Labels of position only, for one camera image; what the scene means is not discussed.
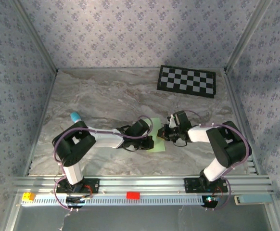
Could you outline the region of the cyan blue marker pen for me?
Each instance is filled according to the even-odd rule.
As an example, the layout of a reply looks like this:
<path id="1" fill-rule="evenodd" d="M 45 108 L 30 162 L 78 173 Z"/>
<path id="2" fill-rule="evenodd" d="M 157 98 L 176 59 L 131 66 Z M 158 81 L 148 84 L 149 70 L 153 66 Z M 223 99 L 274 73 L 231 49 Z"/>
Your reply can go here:
<path id="1" fill-rule="evenodd" d="M 77 123 L 79 121 L 82 121 L 82 118 L 81 116 L 77 113 L 77 112 L 72 112 L 70 114 L 70 117 L 71 117 L 71 120 L 74 122 L 74 123 Z"/>

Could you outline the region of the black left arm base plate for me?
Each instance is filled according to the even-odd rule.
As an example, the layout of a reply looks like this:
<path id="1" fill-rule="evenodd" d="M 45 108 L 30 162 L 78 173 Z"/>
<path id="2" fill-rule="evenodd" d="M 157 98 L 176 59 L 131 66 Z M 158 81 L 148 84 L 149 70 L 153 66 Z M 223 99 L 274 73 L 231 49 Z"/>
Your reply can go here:
<path id="1" fill-rule="evenodd" d="M 82 194 L 94 194 L 99 191 L 100 179 L 87 179 L 83 178 L 76 184 L 70 184 L 67 179 L 63 179 L 58 183 L 56 188 L 57 193 L 82 193 Z"/>

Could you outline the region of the blue and white flat device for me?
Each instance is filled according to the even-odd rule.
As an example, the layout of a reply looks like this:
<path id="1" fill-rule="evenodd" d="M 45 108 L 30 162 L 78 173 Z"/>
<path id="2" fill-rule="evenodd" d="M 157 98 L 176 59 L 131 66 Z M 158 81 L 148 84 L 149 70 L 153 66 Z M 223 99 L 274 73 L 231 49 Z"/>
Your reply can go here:
<path id="1" fill-rule="evenodd" d="M 236 205 L 260 205 L 271 204 L 273 202 L 269 194 L 246 194 L 234 196 Z"/>

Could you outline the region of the aluminium table back rail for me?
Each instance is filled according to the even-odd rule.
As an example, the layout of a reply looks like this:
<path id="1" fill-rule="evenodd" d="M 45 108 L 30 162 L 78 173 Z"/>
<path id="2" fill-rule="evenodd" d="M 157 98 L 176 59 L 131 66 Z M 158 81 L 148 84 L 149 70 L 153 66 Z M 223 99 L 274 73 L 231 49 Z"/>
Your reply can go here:
<path id="1" fill-rule="evenodd" d="M 127 69 L 157 69 L 159 70 L 161 66 L 152 67 L 82 67 L 82 68 L 58 68 L 57 71 L 89 71 L 89 70 L 127 70 Z M 197 69 L 204 71 L 224 71 L 224 67 L 189 67 L 189 69 Z"/>

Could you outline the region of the black round board with LEDs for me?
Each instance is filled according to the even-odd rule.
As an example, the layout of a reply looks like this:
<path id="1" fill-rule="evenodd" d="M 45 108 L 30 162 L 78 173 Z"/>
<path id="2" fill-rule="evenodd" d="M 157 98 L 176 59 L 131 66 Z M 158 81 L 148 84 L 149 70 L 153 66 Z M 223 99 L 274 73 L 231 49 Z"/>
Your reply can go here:
<path id="1" fill-rule="evenodd" d="M 202 196 L 203 205 L 202 207 L 207 209 L 215 209 L 217 207 L 219 197 L 216 195 L 213 196 Z"/>

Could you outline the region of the light green paper sheet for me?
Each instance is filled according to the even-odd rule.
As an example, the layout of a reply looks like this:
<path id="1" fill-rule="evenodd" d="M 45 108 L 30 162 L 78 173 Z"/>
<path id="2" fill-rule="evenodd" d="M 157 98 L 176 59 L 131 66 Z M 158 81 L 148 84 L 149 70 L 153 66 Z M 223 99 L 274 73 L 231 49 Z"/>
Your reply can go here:
<path id="1" fill-rule="evenodd" d="M 149 136 L 152 136 L 154 141 L 154 146 L 152 149 L 147 150 L 148 153 L 157 153 L 165 151 L 165 141 L 157 137 L 158 130 L 163 127 L 160 118 L 151 118 L 153 122 L 153 129 L 149 133 Z"/>

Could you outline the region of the aluminium frame post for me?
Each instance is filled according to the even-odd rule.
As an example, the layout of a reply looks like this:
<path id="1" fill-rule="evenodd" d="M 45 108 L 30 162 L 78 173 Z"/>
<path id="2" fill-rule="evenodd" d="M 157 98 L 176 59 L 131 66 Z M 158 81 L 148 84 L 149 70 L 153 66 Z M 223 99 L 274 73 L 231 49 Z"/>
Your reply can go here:
<path id="1" fill-rule="evenodd" d="M 272 0 L 259 0 L 255 10 L 251 14 L 251 17 L 235 47 L 231 56 L 229 57 L 227 64 L 224 67 L 225 73 L 231 72 L 231 70 L 236 65 L 238 59 L 241 57 L 243 51 L 245 50 L 248 42 L 250 41 L 253 33 L 260 24 L 262 18 L 264 17 L 268 7 L 272 3 Z"/>

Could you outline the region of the yellow block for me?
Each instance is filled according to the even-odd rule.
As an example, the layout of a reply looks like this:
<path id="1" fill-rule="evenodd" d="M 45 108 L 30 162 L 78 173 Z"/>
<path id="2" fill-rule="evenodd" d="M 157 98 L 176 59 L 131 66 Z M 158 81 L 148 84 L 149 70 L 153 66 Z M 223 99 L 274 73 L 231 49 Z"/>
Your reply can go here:
<path id="1" fill-rule="evenodd" d="M 36 194 L 33 192 L 24 192 L 22 195 L 22 202 L 33 202 Z"/>

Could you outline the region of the black white checkerboard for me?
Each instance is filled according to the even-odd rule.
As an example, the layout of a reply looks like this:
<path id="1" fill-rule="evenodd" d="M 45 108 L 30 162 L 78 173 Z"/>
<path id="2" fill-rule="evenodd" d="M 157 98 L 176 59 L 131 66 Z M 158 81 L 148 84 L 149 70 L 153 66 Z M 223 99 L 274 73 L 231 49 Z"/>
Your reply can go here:
<path id="1" fill-rule="evenodd" d="M 172 93 L 214 98 L 216 95 L 216 73 L 162 65 L 157 89 Z"/>

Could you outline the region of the aluminium mounting rail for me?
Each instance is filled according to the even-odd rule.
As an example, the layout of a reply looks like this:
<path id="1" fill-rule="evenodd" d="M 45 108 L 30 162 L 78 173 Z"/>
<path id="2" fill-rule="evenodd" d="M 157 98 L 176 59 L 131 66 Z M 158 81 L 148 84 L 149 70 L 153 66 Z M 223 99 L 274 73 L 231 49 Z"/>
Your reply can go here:
<path id="1" fill-rule="evenodd" d="M 100 179 L 98 195 L 125 195 L 126 192 L 140 192 L 142 195 L 185 194 L 184 178 L 196 176 L 87 176 Z M 224 195 L 274 194 L 276 189 L 266 175 L 227 176 L 228 192 Z M 51 176 L 17 177 L 12 186 L 20 190 L 48 193 L 53 189 L 55 179 Z"/>

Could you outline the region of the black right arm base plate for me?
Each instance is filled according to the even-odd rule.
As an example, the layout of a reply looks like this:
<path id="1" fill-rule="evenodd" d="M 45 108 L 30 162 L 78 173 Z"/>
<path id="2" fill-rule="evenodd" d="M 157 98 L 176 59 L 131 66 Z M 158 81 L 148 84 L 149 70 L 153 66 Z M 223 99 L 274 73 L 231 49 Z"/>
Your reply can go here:
<path id="1" fill-rule="evenodd" d="M 228 192 L 227 183 L 222 179 L 210 182 L 205 180 L 204 177 L 184 178 L 184 187 L 186 193 Z"/>

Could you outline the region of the aluminium table side rail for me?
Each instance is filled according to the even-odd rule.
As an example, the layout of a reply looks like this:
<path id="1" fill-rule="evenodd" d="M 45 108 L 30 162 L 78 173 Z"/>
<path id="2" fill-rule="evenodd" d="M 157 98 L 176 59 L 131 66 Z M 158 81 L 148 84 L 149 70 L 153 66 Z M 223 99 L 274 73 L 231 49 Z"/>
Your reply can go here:
<path id="1" fill-rule="evenodd" d="M 47 108 L 48 108 L 48 105 L 49 105 L 49 101 L 50 101 L 50 98 L 51 98 L 52 90 L 53 90 L 57 75 L 58 75 L 58 70 L 55 71 L 55 73 L 53 75 L 53 78 L 51 80 L 51 83 L 50 83 L 49 90 L 47 92 L 46 100 L 45 100 L 43 110 L 42 110 L 42 113 L 41 113 L 41 116 L 40 116 L 37 131 L 35 133 L 35 136 L 34 136 L 31 148 L 30 148 L 29 156 L 28 156 L 25 168 L 24 168 L 24 172 L 22 174 L 23 177 L 27 177 L 29 175 L 32 160 L 33 160 L 34 155 L 35 155 L 38 139 L 39 139 L 42 127 L 43 127 L 44 119 L 45 119 L 45 116 L 46 116 Z"/>
<path id="2" fill-rule="evenodd" d="M 225 69 L 222 69 L 221 74 L 225 81 L 229 100 L 231 102 L 233 113 L 237 122 L 237 127 L 242 132 L 252 148 L 252 155 L 248 157 L 248 160 L 246 161 L 248 163 L 245 164 L 248 166 L 248 173 L 249 175 L 262 175 L 261 167 L 259 166 L 256 156 L 257 148 L 254 147 L 253 136 L 249 128 L 249 122 L 247 122 L 246 120 L 247 118 L 244 109 L 241 108 L 241 100 L 234 90 L 233 84 L 227 71 Z"/>

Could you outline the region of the white torn tape strip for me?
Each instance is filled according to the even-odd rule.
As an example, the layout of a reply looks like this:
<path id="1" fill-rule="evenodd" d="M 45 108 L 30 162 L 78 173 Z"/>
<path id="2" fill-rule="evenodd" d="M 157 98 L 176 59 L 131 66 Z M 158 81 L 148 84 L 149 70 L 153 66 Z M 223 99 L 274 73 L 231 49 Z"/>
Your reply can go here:
<path id="1" fill-rule="evenodd" d="M 72 211 L 69 211 L 63 218 L 61 225 L 58 227 L 57 231 L 63 231 L 64 229 L 64 224 L 66 222 L 66 219 L 71 215 Z"/>

